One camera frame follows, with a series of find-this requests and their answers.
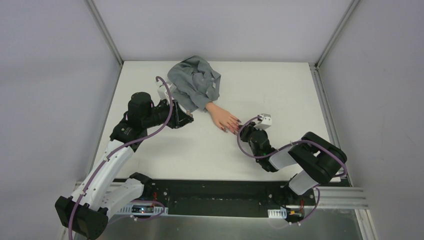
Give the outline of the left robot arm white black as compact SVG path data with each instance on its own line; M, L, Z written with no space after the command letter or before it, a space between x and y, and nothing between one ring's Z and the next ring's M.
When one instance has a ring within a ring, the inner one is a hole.
M122 120L109 137L101 160L71 196L60 196L55 202L60 222L69 234L96 240L109 219L130 201L149 201L153 195L153 189L146 185L150 178L141 173L132 174L114 191L107 190L127 160L150 137L149 128L178 129L193 121L192 114L183 110L176 100L164 98L154 105L148 93L134 93Z

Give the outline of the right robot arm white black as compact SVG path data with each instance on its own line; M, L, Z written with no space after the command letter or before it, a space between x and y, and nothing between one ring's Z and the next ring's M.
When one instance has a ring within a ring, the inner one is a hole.
M237 143L241 142L248 143L251 150L245 155L255 159L267 172L275 173L292 165L301 167L301 172L283 187L284 200L290 205L302 201L313 187L347 174L346 154L311 131L298 141L274 148L267 132L250 121L240 126Z

